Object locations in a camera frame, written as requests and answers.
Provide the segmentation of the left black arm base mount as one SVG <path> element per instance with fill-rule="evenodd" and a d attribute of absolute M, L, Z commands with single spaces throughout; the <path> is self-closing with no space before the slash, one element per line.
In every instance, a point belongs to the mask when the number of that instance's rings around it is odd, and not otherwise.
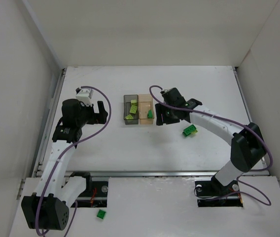
<path fill-rule="evenodd" d="M 107 207 L 108 181 L 92 181 L 77 200 L 78 208 Z"/>

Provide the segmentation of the small dark green lego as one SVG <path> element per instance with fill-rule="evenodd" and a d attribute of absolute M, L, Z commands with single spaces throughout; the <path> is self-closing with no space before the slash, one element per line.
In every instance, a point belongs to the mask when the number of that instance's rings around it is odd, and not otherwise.
<path fill-rule="evenodd" d="M 99 219 L 104 219 L 105 218 L 105 215 L 106 215 L 106 211 L 105 210 L 102 210 L 102 209 L 100 209 L 99 211 L 98 211 L 98 213 L 97 213 L 97 218 L 99 218 Z"/>

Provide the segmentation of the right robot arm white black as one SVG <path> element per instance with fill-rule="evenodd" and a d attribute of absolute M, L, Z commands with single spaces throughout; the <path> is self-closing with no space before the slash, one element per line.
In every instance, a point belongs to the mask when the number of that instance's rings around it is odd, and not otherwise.
<path fill-rule="evenodd" d="M 184 120 L 203 127 L 231 147 L 229 161 L 211 178 L 210 186 L 215 195 L 224 192 L 237 177 L 249 172 L 266 154 L 258 125 L 252 122 L 244 125 L 223 118 L 196 99 L 186 100 L 175 87 L 160 93 L 164 101 L 155 105 L 158 126 Z"/>

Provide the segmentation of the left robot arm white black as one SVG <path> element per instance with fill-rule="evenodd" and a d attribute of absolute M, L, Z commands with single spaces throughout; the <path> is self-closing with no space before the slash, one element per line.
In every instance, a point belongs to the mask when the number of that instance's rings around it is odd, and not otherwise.
<path fill-rule="evenodd" d="M 62 102 L 62 116 L 52 137 L 50 157 L 40 181 L 30 196 L 24 196 L 21 207 L 30 229 L 39 236 L 41 230 L 65 229 L 69 220 L 70 207 L 78 196 L 85 191 L 87 180 L 84 176 L 73 176 L 64 183 L 64 176 L 71 157 L 83 140 L 82 129 L 85 125 L 108 124 L 107 112 L 103 101 L 94 105 L 78 99 Z"/>

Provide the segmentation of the lime green small lego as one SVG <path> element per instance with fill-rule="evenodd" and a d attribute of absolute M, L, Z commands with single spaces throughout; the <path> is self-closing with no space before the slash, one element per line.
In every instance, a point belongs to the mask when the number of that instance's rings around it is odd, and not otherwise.
<path fill-rule="evenodd" d="M 131 104 L 136 106 L 137 105 L 137 100 L 131 100 Z"/>

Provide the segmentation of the dark green long lego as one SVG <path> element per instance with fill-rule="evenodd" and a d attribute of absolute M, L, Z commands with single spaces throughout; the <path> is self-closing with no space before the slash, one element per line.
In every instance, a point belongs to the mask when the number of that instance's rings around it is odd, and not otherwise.
<path fill-rule="evenodd" d="M 185 128 L 185 129 L 183 130 L 182 134 L 183 134 L 185 137 L 187 137 L 187 136 L 191 135 L 191 133 L 192 133 L 192 131 L 193 131 L 194 129 L 197 129 L 197 128 L 196 128 L 195 125 L 192 124 L 192 125 L 190 125 L 189 127 Z"/>

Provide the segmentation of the dark green square lego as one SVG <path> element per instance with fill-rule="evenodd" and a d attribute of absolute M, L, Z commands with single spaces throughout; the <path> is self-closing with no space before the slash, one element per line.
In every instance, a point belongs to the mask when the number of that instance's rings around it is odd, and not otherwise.
<path fill-rule="evenodd" d="M 153 112 L 152 110 L 149 110 L 148 113 L 147 113 L 147 118 L 148 119 L 152 119 L 153 118 Z"/>

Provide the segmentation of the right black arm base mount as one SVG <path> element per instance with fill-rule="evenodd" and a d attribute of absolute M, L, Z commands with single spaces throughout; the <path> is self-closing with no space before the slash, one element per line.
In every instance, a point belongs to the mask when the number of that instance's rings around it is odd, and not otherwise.
<path fill-rule="evenodd" d="M 228 186 L 222 186 L 212 180 L 195 181 L 194 195 L 198 207 L 243 207 L 239 186 L 233 180 Z"/>

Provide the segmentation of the lime green 2x3 lego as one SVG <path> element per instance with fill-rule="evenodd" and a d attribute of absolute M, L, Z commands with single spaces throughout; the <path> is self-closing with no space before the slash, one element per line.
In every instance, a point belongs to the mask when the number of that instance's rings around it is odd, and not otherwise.
<path fill-rule="evenodd" d="M 137 105 L 136 106 L 135 105 L 131 105 L 129 113 L 136 114 L 137 110 L 138 110 Z"/>

